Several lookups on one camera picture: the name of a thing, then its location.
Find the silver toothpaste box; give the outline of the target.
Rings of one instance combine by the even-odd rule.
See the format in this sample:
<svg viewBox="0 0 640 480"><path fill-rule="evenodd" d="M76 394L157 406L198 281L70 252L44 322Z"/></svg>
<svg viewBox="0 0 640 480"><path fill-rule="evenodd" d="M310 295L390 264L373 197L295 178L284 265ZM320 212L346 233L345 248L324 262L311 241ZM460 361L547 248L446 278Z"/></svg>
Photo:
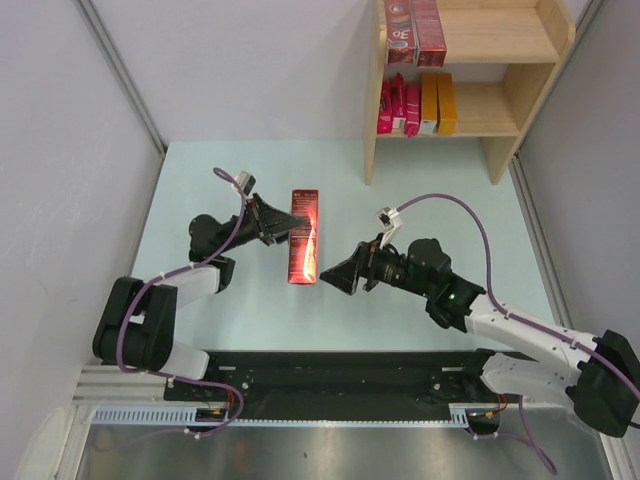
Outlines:
<svg viewBox="0 0 640 480"><path fill-rule="evenodd" d="M288 283L313 285L318 277L319 191L293 190L291 213L304 223L289 234Z"/></svg>
<svg viewBox="0 0 640 480"><path fill-rule="evenodd" d="M411 4L417 40L417 66L440 68L445 62L447 45L437 2L418 0Z"/></svg>

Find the gold R&O toothpaste box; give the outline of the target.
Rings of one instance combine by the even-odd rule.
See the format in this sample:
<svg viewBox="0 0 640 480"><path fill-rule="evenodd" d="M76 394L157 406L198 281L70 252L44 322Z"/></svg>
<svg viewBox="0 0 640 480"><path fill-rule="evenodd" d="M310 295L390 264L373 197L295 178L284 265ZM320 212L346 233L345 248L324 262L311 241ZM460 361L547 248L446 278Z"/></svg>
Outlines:
<svg viewBox="0 0 640 480"><path fill-rule="evenodd" d="M420 135L433 135L438 123L438 92L435 73L422 73L420 78Z"/></svg>

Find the pink toothpaste box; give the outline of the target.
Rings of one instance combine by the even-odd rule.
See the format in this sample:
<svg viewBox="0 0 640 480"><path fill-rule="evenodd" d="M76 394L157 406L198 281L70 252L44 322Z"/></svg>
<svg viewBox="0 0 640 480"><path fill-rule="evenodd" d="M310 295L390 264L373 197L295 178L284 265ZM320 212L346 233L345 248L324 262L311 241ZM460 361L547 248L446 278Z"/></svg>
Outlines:
<svg viewBox="0 0 640 480"><path fill-rule="evenodd" d="M397 73L390 81L393 129L405 133L406 100L404 77Z"/></svg>
<svg viewBox="0 0 640 480"><path fill-rule="evenodd" d="M391 105L390 87L388 81L383 81L380 93L380 103L377 118L377 134L389 134L393 129L393 113Z"/></svg>
<svg viewBox="0 0 640 480"><path fill-rule="evenodd" d="M408 138L418 135L421 126L421 86L408 84L405 88L404 133Z"/></svg>

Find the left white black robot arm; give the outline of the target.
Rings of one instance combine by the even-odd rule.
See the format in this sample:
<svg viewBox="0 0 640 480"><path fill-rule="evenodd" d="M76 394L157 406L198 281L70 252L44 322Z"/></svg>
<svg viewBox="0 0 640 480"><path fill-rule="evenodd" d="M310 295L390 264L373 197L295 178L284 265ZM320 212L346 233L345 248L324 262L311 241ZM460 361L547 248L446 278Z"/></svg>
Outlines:
<svg viewBox="0 0 640 480"><path fill-rule="evenodd" d="M207 352L175 339L177 311L231 283L235 261L224 252L258 240L270 246L308 224L267 204L259 195L243 201L243 210L221 223L208 214L191 220L189 264L145 282L120 277L112 287L92 342L95 357L134 371L186 378L197 398L214 397L221 376L209 368Z"/></svg>

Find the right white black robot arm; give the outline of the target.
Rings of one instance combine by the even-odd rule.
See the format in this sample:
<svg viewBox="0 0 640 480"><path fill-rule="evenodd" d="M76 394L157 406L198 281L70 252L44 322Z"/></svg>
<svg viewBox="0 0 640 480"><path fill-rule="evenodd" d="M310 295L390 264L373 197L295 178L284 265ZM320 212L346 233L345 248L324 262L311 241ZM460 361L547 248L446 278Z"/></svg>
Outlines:
<svg viewBox="0 0 640 480"><path fill-rule="evenodd" d="M435 239L413 241L407 253L361 242L346 260L321 272L347 295L386 284L425 298L428 316L444 329L485 337L520 353L489 353L461 376L463 393L484 401L494 392L571 409L587 426L621 438L639 407L639 358L623 335L597 336L549 325L510 310L485 288L455 274Z"/></svg>

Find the red 3D toothpaste box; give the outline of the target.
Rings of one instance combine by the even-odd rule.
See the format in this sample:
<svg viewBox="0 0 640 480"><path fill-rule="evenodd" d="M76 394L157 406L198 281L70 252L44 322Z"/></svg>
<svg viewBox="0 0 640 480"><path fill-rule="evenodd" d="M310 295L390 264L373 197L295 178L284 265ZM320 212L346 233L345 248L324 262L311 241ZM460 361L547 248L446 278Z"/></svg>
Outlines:
<svg viewBox="0 0 640 480"><path fill-rule="evenodd" d="M414 17L409 0L385 0L387 63L413 64L416 59Z"/></svg>

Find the orange toothpaste box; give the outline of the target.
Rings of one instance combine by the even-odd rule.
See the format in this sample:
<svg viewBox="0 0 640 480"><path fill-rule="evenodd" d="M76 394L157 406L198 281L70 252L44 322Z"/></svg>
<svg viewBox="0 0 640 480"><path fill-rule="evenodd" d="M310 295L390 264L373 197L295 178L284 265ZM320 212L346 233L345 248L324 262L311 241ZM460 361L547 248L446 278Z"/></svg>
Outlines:
<svg viewBox="0 0 640 480"><path fill-rule="evenodd" d="M438 94L437 133L439 135L453 135L457 126L458 114L452 75L438 73L436 82Z"/></svg>

